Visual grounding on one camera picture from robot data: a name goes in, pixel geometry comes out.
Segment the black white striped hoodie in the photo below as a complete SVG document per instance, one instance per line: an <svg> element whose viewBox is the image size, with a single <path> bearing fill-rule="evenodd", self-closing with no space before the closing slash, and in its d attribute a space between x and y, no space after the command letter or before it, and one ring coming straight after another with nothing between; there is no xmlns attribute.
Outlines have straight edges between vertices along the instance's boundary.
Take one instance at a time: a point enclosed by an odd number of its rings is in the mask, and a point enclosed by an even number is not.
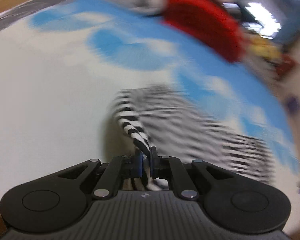
<svg viewBox="0 0 300 240"><path fill-rule="evenodd" d="M239 134L199 110L167 86L120 91L113 101L113 119L127 142L145 157L154 146L189 164L194 159L273 185L273 154L258 138Z"/></svg>

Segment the purple box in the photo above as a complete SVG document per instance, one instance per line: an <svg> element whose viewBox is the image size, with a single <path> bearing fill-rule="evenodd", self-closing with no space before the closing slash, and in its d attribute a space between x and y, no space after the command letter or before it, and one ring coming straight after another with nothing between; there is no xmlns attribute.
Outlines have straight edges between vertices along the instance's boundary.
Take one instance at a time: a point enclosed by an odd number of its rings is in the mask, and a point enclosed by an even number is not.
<svg viewBox="0 0 300 240"><path fill-rule="evenodd" d="M300 112L300 100L295 95L290 95L285 99L285 106L290 115Z"/></svg>

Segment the red folded blanket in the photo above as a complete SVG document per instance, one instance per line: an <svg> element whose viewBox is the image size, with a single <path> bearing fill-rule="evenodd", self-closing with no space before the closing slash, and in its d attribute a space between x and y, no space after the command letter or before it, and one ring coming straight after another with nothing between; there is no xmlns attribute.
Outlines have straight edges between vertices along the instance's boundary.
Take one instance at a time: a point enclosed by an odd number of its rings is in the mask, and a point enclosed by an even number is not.
<svg viewBox="0 0 300 240"><path fill-rule="evenodd" d="M210 0L167 0L166 24L200 40L228 62L244 54L243 31L228 12Z"/></svg>

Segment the yellow plush toys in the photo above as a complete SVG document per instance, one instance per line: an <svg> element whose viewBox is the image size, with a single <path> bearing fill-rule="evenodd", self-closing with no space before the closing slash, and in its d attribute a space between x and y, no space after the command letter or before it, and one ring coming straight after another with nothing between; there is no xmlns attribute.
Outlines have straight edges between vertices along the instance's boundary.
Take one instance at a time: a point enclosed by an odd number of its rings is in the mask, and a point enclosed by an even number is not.
<svg viewBox="0 0 300 240"><path fill-rule="evenodd" d="M275 62L281 59L281 50L270 39L260 35L249 36L249 51L268 61Z"/></svg>

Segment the blue white patterned bedspread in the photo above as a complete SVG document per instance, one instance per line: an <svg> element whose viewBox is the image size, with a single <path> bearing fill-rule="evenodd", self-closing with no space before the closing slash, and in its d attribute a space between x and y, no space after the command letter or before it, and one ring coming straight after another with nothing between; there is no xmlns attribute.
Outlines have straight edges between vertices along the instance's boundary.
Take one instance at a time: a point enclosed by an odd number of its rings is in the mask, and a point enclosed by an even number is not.
<svg viewBox="0 0 300 240"><path fill-rule="evenodd" d="M0 31L0 199L15 185L121 153L110 122L115 95L162 84L265 140L277 187L300 204L292 133L266 86L160 19L104 0L70 0Z"/></svg>

